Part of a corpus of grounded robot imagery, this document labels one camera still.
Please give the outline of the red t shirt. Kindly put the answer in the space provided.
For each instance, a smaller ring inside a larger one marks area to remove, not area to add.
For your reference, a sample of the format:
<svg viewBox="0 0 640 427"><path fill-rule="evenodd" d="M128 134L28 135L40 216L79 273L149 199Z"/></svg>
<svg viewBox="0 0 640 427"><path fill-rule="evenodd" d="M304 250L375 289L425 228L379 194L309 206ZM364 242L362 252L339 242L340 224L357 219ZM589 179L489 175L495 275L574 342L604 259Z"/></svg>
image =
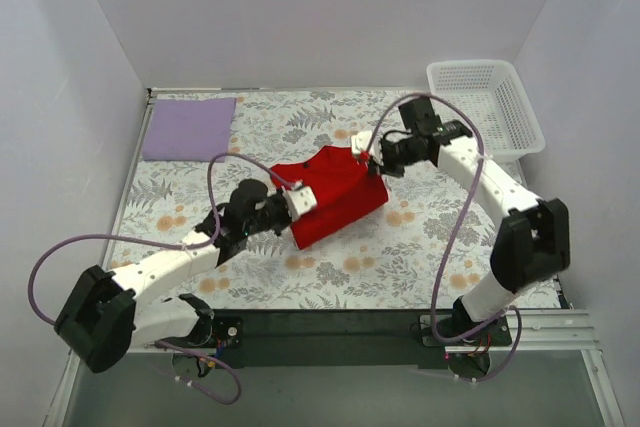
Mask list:
<svg viewBox="0 0 640 427"><path fill-rule="evenodd" d="M294 222L293 237L299 249L338 232L388 201L381 177L368 172L347 147L324 146L310 159L292 164L276 164L272 182L284 180L309 186L317 207Z"/></svg>

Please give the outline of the white plastic basket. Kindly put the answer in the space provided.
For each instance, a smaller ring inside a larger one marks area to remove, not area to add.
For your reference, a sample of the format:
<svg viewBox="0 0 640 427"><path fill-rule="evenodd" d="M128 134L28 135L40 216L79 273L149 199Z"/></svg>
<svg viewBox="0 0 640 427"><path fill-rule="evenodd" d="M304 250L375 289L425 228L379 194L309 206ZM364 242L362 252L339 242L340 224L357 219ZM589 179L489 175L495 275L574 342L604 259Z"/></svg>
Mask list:
<svg viewBox="0 0 640 427"><path fill-rule="evenodd" d="M497 162L513 162L544 150L546 142L513 65L477 59L434 62L426 75L431 92L463 111Z"/></svg>

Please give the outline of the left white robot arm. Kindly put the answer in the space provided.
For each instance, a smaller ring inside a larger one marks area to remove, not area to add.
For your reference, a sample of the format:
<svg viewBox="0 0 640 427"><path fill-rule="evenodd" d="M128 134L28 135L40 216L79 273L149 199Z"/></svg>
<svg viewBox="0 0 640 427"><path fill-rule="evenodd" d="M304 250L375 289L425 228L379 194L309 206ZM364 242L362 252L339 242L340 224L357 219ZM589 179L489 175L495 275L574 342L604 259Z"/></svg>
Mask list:
<svg viewBox="0 0 640 427"><path fill-rule="evenodd" d="M241 253L250 236L282 233L316 205L311 188L300 183L270 194L262 182L244 180L222 216L209 214L179 249L159 251L116 271L86 269L54 330L93 373L113 367L130 348L159 340L205 346L213 335L213 309L193 294L172 298L169 291Z"/></svg>

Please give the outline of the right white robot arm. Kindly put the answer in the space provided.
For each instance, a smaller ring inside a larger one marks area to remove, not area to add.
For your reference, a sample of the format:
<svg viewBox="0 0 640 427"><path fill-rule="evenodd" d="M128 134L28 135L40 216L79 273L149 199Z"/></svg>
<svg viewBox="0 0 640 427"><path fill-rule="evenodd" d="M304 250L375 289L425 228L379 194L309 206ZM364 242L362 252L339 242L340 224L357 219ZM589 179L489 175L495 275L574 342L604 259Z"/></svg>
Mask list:
<svg viewBox="0 0 640 427"><path fill-rule="evenodd" d="M432 93L412 93L393 103L407 130L400 141L371 138L380 157L370 165L380 175L400 177L406 167L428 161L467 192L450 237L457 238L472 203L496 229L490 271L458 298L450 318L431 319L433 337L450 344L475 337L512 308L538 282L570 265L569 211L559 199L545 200L515 182L488 155L479 129L458 108L455 121L444 122L432 106ZM447 333L438 328L448 326Z"/></svg>

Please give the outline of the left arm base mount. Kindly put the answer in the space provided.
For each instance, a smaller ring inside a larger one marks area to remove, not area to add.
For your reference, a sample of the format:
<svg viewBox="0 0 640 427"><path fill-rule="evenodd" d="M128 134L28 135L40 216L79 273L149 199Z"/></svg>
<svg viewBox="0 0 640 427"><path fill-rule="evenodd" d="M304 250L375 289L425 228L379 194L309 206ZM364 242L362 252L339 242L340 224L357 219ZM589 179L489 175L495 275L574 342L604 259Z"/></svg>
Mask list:
<svg viewBox="0 0 640 427"><path fill-rule="evenodd" d="M187 312L196 316L196 322L186 334L168 337L168 342L191 349L240 346L244 331L244 320L241 317L217 315L204 300L192 294L181 294L179 299L184 305L188 305Z"/></svg>

